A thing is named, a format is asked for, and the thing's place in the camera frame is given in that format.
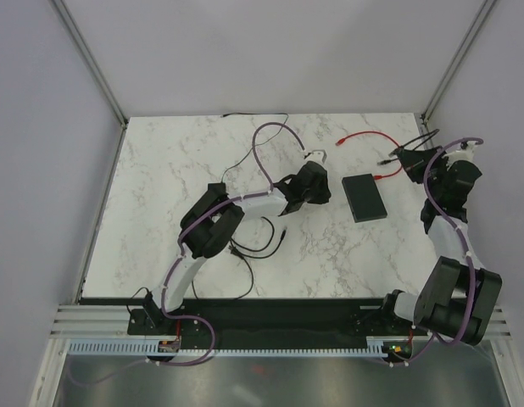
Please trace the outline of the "black power adapter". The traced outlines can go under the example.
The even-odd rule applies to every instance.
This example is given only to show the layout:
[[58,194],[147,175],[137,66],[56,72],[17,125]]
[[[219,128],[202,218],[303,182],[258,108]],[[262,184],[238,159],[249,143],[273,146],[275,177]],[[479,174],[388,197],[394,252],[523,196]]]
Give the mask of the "black power adapter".
[[224,182],[209,183],[207,188],[209,203],[216,205],[228,199],[226,184]]

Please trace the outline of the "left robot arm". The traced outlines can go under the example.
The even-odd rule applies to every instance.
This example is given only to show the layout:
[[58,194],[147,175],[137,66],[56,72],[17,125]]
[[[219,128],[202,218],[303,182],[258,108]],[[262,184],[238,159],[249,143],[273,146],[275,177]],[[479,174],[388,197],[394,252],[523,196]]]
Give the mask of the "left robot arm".
[[331,193],[325,166],[305,161],[297,174],[270,183],[270,189],[230,197],[226,184],[210,183],[205,194],[180,222],[177,238],[179,254],[154,292],[160,303],[147,294],[142,308],[147,324],[158,334],[171,332],[186,290],[202,265],[220,254],[246,220],[284,216],[299,211],[304,204],[326,204]]

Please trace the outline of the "black network switch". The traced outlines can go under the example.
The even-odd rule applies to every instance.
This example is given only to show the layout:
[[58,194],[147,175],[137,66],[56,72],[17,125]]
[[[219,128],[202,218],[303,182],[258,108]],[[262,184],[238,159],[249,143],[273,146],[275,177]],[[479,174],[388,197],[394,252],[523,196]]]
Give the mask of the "black network switch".
[[387,210],[372,174],[346,176],[342,179],[342,185],[356,223],[387,217]]

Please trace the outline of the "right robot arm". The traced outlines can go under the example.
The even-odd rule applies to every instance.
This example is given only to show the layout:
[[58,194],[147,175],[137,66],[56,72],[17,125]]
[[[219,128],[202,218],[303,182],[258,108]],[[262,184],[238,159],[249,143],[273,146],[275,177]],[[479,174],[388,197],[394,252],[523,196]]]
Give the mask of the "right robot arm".
[[503,281],[484,267],[468,237],[465,204],[482,175],[473,150],[472,142],[462,142],[451,153],[404,147],[393,153],[410,180],[425,189],[421,222],[438,260],[419,294],[396,289],[384,298],[378,323],[388,334],[411,322],[450,343],[475,346],[484,337]]

